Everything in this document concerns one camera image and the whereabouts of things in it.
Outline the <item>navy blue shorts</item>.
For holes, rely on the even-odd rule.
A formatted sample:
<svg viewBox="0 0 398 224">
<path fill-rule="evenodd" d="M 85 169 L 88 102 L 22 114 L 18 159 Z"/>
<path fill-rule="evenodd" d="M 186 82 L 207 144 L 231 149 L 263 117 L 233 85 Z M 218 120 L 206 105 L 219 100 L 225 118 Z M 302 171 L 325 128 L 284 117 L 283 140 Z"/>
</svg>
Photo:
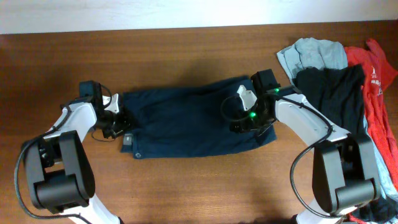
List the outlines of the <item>navy blue shorts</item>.
<svg viewBox="0 0 398 224">
<path fill-rule="evenodd" d="M 253 85 L 247 76 L 200 87 L 158 88 L 123 94 L 132 127 L 121 152 L 135 159 L 206 157 L 235 154 L 276 140 L 266 131 L 235 133 L 224 115 L 237 119 L 241 103 L 233 98 L 239 86 Z"/>
</svg>

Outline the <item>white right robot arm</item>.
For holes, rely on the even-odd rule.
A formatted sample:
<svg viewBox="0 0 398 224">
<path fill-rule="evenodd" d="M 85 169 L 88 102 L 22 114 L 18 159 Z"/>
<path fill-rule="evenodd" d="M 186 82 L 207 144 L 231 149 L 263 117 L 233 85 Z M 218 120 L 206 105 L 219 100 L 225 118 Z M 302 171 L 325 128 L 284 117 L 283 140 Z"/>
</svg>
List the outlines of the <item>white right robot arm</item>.
<svg viewBox="0 0 398 224">
<path fill-rule="evenodd" d="M 352 134 L 330 121 L 310 104 L 296 86 L 282 87 L 272 70 L 255 73 L 252 89 L 238 86 L 238 117 L 229 119 L 236 133 L 264 132 L 276 121 L 288 126 L 306 145 L 290 168 L 290 184 L 304 211 L 292 223 L 342 223 L 347 215 L 381 196 L 371 138 Z M 306 153 L 313 152 L 312 191 L 305 203 L 296 188 L 294 171 Z"/>
</svg>

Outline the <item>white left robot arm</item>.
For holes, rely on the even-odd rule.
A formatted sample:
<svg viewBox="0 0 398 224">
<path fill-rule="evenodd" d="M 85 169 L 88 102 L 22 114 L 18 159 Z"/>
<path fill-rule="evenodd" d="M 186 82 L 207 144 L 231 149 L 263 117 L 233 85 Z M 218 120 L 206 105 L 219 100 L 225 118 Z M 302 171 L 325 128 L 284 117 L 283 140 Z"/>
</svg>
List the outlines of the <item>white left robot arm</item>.
<svg viewBox="0 0 398 224">
<path fill-rule="evenodd" d="M 38 220 L 122 223 L 96 195 L 93 170 L 83 148 L 88 133 L 102 130 L 116 139 L 130 127 L 120 95 L 103 92 L 95 81 L 79 84 L 77 98 L 61 105 L 62 114 L 45 133 L 26 141 L 14 168 L 19 205 Z"/>
</svg>

